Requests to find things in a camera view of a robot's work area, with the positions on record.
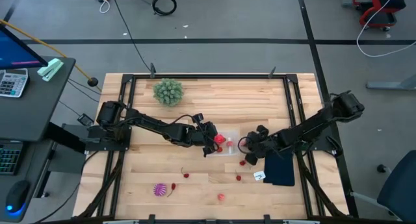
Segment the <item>small sticker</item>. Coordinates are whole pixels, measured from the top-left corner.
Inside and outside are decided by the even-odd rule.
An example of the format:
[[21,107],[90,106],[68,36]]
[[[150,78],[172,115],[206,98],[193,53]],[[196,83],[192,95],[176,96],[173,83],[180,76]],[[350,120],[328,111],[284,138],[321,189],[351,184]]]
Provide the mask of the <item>small sticker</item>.
[[254,179],[255,179],[256,181],[262,180],[262,179],[264,179],[264,178],[266,177],[266,175],[265,175],[265,172],[264,172],[264,171],[258,171],[258,172],[255,172],[253,175],[254,175]]

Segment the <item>black desk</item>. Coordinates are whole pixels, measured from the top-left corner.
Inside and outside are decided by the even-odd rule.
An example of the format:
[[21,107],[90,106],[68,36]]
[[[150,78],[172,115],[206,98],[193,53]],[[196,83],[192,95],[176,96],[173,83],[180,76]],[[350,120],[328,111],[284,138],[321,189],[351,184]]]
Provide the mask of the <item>black desk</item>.
[[[54,58],[44,57],[46,61]],[[53,152],[53,141],[82,154],[85,151],[78,137],[49,122],[75,65],[73,58],[58,59],[64,65],[49,82],[37,74],[38,68],[28,68],[31,80],[22,97],[0,97],[0,139],[30,142],[18,174],[0,176],[0,221],[19,222],[25,215],[35,190],[46,183],[47,178],[42,175]],[[5,199],[13,184],[23,179],[31,184],[29,194],[21,212],[12,216],[6,211]]]

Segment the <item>green succulent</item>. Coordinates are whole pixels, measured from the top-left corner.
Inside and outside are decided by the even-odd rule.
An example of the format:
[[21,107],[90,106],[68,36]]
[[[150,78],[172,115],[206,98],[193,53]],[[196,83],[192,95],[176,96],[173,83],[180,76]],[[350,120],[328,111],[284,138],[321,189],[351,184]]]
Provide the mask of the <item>green succulent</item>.
[[162,79],[153,86],[153,91],[153,97],[165,106],[176,106],[183,97],[182,84],[174,79]]

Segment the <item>monitor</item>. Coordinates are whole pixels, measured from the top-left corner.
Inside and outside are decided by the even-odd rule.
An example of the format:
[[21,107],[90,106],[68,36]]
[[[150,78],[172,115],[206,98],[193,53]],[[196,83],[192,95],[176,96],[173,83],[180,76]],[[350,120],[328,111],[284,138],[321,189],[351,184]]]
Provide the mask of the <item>monitor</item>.
[[47,62],[0,25],[0,69],[40,68]]

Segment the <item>wooden table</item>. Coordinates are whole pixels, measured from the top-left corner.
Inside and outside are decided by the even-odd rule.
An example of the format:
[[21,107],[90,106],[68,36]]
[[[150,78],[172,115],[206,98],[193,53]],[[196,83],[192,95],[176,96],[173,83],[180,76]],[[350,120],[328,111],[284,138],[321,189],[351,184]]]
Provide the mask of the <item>wooden table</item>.
[[[322,108],[314,74],[297,74],[306,117]],[[109,73],[105,77],[99,108],[104,101],[116,101],[122,74]],[[185,96],[173,108],[161,106],[153,98],[153,85],[158,79],[140,79],[136,84],[133,108],[141,113],[171,122],[183,114],[203,113],[205,121],[212,121],[217,130],[236,130],[241,136],[264,125],[270,132],[290,125],[283,83],[276,79],[179,79]],[[126,89],[126,102],[129,87]],[[192,124],[189,119],[182,123]],[[348,213],[343,187],[334,157],[314,152],[318,178],[323,190],[344,213]],[[253,172],[264,168],[264,160],[254,167],[240,166],[244,155],[203,157],[201,147],[184,148],[171,145],[155,133],[133,127],[131,147],[126,152],[117,219],[272,219],[306,218],[298,164],[294,157],[295,185],[273,186],[255,181]],[[84,168],[73,215],[80,214],[101,187],[107,159],[106,152],[98,153]],[[184,178],[181,168],[190,173]],[[235,179],[235,172],[241,181]],[[170,197],[155,197],[153,186],[163,182]],[[317,214],[315,195],[309,189],[314,214]],[[225,195],[219,201],[217,195]],[[109,209],[111,195],[107,196]]]

